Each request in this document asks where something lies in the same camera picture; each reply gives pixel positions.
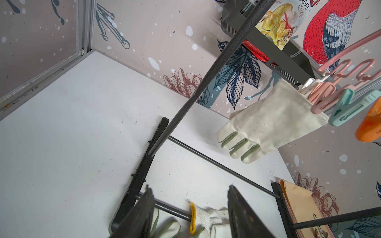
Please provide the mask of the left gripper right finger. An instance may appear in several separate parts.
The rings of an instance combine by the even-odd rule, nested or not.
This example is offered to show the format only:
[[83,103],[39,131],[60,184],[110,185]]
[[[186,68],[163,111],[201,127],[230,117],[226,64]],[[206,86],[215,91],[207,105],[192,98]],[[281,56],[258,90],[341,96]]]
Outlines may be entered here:
[[227,197],[233,238],[274,238],[235,186],[229,186]]

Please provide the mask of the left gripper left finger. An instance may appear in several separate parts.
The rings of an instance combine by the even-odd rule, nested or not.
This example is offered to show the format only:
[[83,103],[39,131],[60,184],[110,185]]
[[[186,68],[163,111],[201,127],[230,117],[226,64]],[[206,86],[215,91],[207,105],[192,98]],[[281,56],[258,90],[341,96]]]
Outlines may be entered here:
[[145,193],[112,232],[110,238],[149,238],[154,208],[153,192],[147,186]]

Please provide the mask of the green-striped leather glove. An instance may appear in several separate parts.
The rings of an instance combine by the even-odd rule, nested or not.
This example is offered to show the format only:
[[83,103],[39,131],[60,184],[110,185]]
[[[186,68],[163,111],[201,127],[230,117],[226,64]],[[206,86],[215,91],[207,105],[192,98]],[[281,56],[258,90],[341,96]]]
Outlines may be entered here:
[[266,98],[231,115],[215,135],[233,159],[250,164],[325,126],[329,117],[313,114],[312,104],[284,79]]

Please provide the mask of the black clothes rack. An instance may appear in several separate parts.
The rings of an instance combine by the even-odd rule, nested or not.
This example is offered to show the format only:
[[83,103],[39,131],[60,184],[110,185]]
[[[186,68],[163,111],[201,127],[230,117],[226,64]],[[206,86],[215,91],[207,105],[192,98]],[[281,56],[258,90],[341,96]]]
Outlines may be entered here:
[[[131,49],[115,48],[116,60],[145,74],[164,86],[183,69],[186,77],[204,77],[219,55],[219,43],[228,41],[220,29],[223,4],[219,1],[101,1],[116,17],[115,27],[129,40]],[[264,171],[269,157],[245,165],[229,159],[217,148],[214,134],[228,117],[254,104],[266,84],[273,85],[278,75],[259,63],[262,77],[258,86],[244,84],[237,106],[228,102],[226,84],[210,84],[200,106],[193,106],[174,136],[196,148],[205,147],[212,158],[231,164],[246,175]],[[363,114],[339,128],[325,126],[280,147],[287,177],[313,193],[324,216],[370,209],[381,205],[381,142],[359,142],[355,129]]]

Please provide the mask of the pink clip hanger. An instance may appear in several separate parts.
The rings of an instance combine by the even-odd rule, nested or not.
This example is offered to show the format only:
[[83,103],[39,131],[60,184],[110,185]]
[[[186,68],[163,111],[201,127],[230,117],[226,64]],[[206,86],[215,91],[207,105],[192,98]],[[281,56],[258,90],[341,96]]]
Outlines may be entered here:
[[367,59],[353,66],[352,60],[346,59],[335,70],[324,72],[323,79],[315,79],[309,87],[309,96],[303,95],[310,104],[309,113],[318,120],[308,123],[309,131],[329,124],[330,115],[345,89],[355,91],[353,101],[370,90],[381,90],[380,71],[373,75],[367,73],[375,63],[375,59]]

